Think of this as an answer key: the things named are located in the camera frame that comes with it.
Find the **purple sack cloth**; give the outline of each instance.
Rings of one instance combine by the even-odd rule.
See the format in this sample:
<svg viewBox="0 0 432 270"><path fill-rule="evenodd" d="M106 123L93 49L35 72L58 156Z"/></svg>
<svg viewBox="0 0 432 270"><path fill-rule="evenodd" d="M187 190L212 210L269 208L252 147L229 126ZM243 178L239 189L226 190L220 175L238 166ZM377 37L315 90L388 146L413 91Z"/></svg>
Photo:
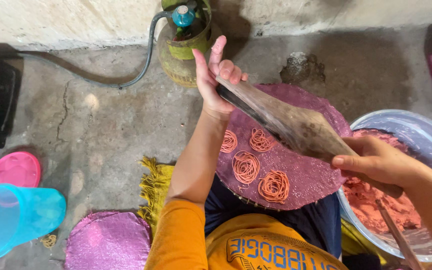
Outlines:
<svg viewBox="0 0 432 270"><path fill-rule="evenodd" d="M255 84L254 86L290 105L320 112L339 136L351 137L353 134L343 115L331 106L325 98L285 83ZM231 114L227 129L236 134L237 147L228 154L219 152L216 173L225 186L237 195L248 198L259 206L293 210L336 192L346 181L345 177L341 177L339 169L331 169L329 164L319 159L296 154L279 143L267 152L260 153L253 150L249 145L253 128L262 129L267 137L270 136L258 122L241 110L235 109ZM241 150L254 154L261 163L258 176L249 185L241 183L234 176L232 159ZM268 202L258 193L259 179L263 178L270 170L282 171L286 173L289 179L289 195L284 204Z"/></svg>
<svg viewBox="0 0 432 270"><path fill-rule="evenodd" d="M66 270L143 270L151 229L131 212L98 212L81 219L68 237Z"/></svg>

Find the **plastic basin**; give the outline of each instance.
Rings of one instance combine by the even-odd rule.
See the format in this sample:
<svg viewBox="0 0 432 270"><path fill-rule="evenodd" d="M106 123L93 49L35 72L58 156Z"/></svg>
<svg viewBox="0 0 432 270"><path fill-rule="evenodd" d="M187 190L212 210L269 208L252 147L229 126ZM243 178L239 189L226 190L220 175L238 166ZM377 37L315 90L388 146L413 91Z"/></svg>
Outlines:
<svg viewBox="0 0 432 270"><path fill-rule="evenodd" d="M55 230L65 213L66 200L56 189L0 184L0 257Z"/></svg>
<svg viewBox="0 0 432 270"><path fill-rule="evenodd" d="M352 130L361 128L391 132L413 150L418 160L432 168L432 120L406 110L383 109L365 114L351 123ZM397 257L404 257L390 233L372 233L364 227L351 210L342 188L339 188L337 195L342 218L352 223L377 247ZM403 234L419 261L432 262L432 239L426 228L405 230Z"/></svg>

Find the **hand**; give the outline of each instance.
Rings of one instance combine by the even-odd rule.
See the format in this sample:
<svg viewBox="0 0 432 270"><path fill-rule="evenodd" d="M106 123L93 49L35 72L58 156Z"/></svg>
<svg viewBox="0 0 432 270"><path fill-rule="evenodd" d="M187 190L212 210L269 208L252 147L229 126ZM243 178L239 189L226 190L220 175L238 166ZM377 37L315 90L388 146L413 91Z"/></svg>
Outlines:
<svg viewBox="0 0 432 270"><path fill-rule="evenodd" d="M360 155L333 158L331 165L341 169L343 176L351 176L350 171L354 171L364 173L376 181L405 188L415 183L413 180L419 178L423 172L432 172L432 169L423 163L378 138L346 137L343 140Z"/></svg>
<svg viewBox="0 0 432 270"><path fill-rule="evenodd" d="M232 84L237 84L240 80L248 80L248 74L242 73L241 69L235 66L233 62L230 60L221 61L225 45L226 37L224 35L216 39L211 48L208 65L206 65L204 54L198 49L192 49L196 61L196 84L204 99L203 110L217 118L221 116L227 118L234 110L234 106L216 92L216 86L218 86L216 76L229 79Z"/></svg>

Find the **wooden tool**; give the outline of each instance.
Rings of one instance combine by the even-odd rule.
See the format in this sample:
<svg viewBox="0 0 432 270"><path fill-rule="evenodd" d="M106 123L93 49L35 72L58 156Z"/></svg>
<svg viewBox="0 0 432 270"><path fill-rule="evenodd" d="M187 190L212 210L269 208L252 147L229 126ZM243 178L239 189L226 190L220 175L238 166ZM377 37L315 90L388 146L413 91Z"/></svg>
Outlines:
<svg viewBox="0 0 432 270"><path fill-rule="evenodd" d="M216 81L220 83L216 91L222 98L256 120L286 148L330 164L337 155L358 155L319 112L291 106L244 81L232 84L219 75ZM363 173L353 175L393 198L403 194L397 185L375 181Z"/></svg>
<svg viewBox="0 0 432 270"><path fill-rule="evenodd" d="M396 240L399 250L401 250L401 253L403 253L403 256L409 266L413 270L423 270L424 268L421 265L421 262L416 257L416 254L414 254L414 251L411 248L410 244L404 238L403 233L396 226L393 218L391 218L388 210L386 210L386 207L381 203L380 200L376 200L376 204L378 205L379 212L381 212L381 216L384 219L384 222L386 222L386 224L388 225L389 232Z"/></svg>

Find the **blue plastic cup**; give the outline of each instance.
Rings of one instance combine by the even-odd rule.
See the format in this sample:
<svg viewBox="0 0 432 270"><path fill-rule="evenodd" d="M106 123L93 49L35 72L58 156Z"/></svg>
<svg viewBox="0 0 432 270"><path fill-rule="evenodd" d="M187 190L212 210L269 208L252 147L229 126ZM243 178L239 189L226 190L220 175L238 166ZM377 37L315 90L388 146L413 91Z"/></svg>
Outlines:
<svg viewBox="0 0 432 270"><path fill-rule="evenodd" d="M66 200L56 189L0 184L0 258L55 230L65 214Z"/></svg>

